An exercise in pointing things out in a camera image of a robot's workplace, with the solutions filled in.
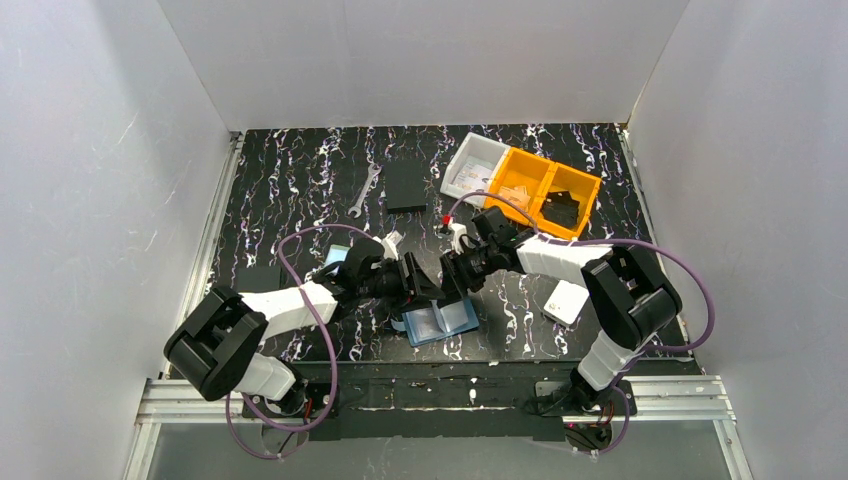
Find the gray wall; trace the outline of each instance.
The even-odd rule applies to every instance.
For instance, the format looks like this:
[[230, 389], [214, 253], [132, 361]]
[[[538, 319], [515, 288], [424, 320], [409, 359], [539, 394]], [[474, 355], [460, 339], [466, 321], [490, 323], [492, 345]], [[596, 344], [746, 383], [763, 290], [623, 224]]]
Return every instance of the gray wall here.
[[846, 112], [848, 4], [692, 0], [631, 123], [658, 240], [716, 295], [697, 354], [758, 478], [848, 467]]
[[0, 18], [0, 478], [111, 480], [228, 133], [155, 0]]
[[688, 0], [160, 0], [231, 130], [623, 122]]

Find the marble table surface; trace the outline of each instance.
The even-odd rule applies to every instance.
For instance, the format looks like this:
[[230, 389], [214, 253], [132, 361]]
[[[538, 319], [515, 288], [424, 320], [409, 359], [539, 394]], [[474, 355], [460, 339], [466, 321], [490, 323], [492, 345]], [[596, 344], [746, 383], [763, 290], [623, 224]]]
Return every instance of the marble table surface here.
[[[404, 235], [401, 252], [415, 252], [426, 273], [436, 279], [438, 257], [447, 244], [436, 237], [434, 226], [454, 202], [439, 193], [441, 176], [468, 132], [600, 176], [603, 184], [581, 238], [650, 240], [615, 125], [250, 130], [208, 285], [232, 285], [240, 267], [278, 264], [275, 253], [280, 239], [320, 223], [350, 224], [378, 236], [397, 230]], [[362, 215], [348, 217], [370, 163], [385, 165], [410, 158], [426, 166], [426, 212], [387, 215], [385, 184], [380, 179], [368, 194]], [[472, 206], [463, 204], [456, 218], [470, 226], [474, 214]], [[308, 276], [321, 266], [331, 244], [350, 245], [354, 237], [344, 231], [310, 233], [286, 245], [285, 254], [301, 276]], [[535, 275], [492, 275], [480, 292], [471, 295], [479, 329], [418, 348], [409, 345], [406, 334], [391, 328], [388, 314], [376, 301], [363, 304], [355, 315], [328, 328], [339, 361], [577, 360], [588, 352], [599, 331], [597, 317], [587, 302], [569, 327], [544, 318], [542, 307], [555, 284]], [[682, 344], [678, 324], [664, 329], [659, 341]], [[315, 327], [272, 337], [263, 353], [292, 361], [328, 359]]]

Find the wrench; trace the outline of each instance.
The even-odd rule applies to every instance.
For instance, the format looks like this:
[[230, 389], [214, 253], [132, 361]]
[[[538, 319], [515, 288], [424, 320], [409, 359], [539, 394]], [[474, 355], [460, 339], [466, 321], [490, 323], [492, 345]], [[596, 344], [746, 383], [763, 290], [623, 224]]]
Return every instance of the wrench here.
[[350, 207], [350, 210], [347, 211], [347, 214], [353, 218], [359, 218], [362, 215], [362, 202], [365, 201], [365, 195], [368, 194], [368, 190], [371, 189], [371, 182], [374, 181], [374, 177], [380, 173], [383, 167], [377, 165], [376, 163], [372, 163], [371, 166], [368, 167], [368, 178], [365, 179], [365, 186], [362, 187], [362, 191], [359, 192], [359, 198], [356, 199], [356, 204]]

